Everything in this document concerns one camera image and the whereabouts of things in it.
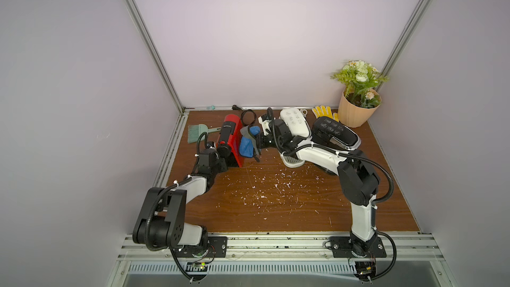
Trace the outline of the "blue grey microfiber cloth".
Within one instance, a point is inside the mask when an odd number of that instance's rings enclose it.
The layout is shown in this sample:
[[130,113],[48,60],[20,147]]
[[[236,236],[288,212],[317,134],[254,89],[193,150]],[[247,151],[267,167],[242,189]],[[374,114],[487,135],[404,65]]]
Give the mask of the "blue grey microfiber cloth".
[[253,158],[256,162],[260,161],[258,137],[260,128],[258,126],[245,126],[240,130],[241,142],[239,146],[239,153],[244,158]]

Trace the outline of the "red coffee machine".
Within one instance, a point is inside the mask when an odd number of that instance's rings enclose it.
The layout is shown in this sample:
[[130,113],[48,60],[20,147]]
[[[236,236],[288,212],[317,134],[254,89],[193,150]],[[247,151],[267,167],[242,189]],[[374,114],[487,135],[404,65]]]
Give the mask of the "red coffee machine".
[[224,118],[223,125],[220,129],[218,143],[228,143],[232,148],[231,166],[242,167],[244,165],[244,158],[239,153],[239,146],[241,142],[240,130],[243,128],[241,119],[235,114],[228,114]]

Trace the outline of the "white coffee machine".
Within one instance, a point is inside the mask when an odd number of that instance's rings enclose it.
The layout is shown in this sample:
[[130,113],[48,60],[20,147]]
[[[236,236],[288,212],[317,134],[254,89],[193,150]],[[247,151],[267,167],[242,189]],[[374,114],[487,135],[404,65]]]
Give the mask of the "white coffee machine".
[[298,144],[311,138],[312,132],[307,123],[304,113],[298,108],[285,108],[280,111],[280,119],[287,128],[281,128],[281,149],[290,152],[297,148]]

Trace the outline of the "black coffee machine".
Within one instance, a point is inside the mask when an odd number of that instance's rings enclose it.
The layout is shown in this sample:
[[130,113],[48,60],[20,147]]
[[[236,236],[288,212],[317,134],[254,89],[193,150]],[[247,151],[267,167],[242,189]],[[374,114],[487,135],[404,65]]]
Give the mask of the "black coffee machine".
[[313,123],[312,141],[347,151],[356,150],[361,145],[361,138],[353,130],[328,117],[319,117]]

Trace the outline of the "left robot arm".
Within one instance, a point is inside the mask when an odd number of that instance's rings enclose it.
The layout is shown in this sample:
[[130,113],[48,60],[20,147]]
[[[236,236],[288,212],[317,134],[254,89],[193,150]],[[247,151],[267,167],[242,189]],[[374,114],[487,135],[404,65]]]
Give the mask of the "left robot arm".
[[200,283],[205,276],[188,273],[177,257],[178,250],[189,248],[200,258],[214,257],[216,251],[209,243],[206,227],[185,222],[186,207],[211,189],[218,174],[228,170],[208,136],[206,132],[199,136],[196,161],[190,174],[181,182],[148,190],[132,233],[133,242],[149,251],[168,249],[178,270],[191,284]]

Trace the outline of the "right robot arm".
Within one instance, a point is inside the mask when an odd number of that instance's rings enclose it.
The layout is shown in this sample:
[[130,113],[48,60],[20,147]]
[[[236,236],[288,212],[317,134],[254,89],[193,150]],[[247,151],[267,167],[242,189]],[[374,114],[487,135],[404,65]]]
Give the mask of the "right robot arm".
[[373,282],[387,275],[397,260],[397,246],[376,226],[378,203],[391,198],[394,181],[379,163],[359,150],[361,138],[341,122],[328,116],[309,125],[298,108],[285,108],[275,117],[268,108],[258,118],[259,149],[274,147],[286,167],[313,163],[326,173],[337,175],[341,190],[351,204],[352,226],[347,237],[332,237],[324,247],[334,256],[355,259],[355,277]]

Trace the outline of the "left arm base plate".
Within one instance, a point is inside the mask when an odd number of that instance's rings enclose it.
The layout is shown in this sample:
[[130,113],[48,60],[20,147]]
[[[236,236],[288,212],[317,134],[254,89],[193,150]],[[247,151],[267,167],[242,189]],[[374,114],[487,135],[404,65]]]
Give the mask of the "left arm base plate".
[[177,257],[188,259],[225,258],[227,255],[228,238],[225,236],[209,237],[207,243],[197,246],[185,245],[175,251]]

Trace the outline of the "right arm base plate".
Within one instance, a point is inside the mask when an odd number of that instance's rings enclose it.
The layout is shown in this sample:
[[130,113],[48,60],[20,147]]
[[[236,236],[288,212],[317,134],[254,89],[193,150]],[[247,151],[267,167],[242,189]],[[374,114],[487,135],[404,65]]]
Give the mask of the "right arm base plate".
[[386,258],[387,253],[380,237],[374,235],[370,240],[363,241],[353,237],[330,237],[325,248],[333,253],[334,258]]

